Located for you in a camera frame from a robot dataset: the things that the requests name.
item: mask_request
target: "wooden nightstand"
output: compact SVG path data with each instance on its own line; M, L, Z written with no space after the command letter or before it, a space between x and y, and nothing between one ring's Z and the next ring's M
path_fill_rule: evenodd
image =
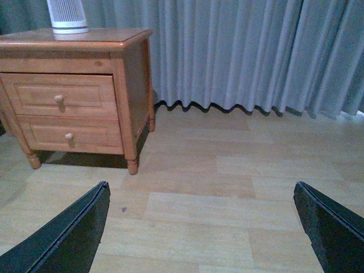
M0 109L33 168L35 150L125 155L138 172L137 140L154 107L152 30L51 29L0 36Z

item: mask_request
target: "gray curtain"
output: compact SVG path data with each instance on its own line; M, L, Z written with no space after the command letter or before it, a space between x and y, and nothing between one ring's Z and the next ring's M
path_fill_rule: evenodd
M0 3L4 33L50 25L45 0ZM153 85L169 106L364 110L363 0L83 3L90 27L155 30Z

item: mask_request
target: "white fan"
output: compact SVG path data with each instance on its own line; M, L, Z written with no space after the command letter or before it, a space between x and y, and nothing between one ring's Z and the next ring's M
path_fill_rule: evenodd
M47 4L53 33L76 34L89 31L81 0L47 0Z

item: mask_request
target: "wooden knob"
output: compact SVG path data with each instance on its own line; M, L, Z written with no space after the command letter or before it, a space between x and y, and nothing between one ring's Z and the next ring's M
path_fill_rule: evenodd
M67 140L71 140L73 138L73 134L72 133L68 133L64 136Z
M55 102L61 104L63 102L63 96L62 95L55 96Z

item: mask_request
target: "laminate floor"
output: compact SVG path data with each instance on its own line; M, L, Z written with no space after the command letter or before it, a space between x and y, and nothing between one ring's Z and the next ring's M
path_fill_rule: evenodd
M66 157L75 162L56 164ZM107 167L117 156L50 158L33 170L16 139L0 137L0 254L101 180L111 203L91 272L323 272L293 203L297 181L364 216L364 114L160 106L135 176Z

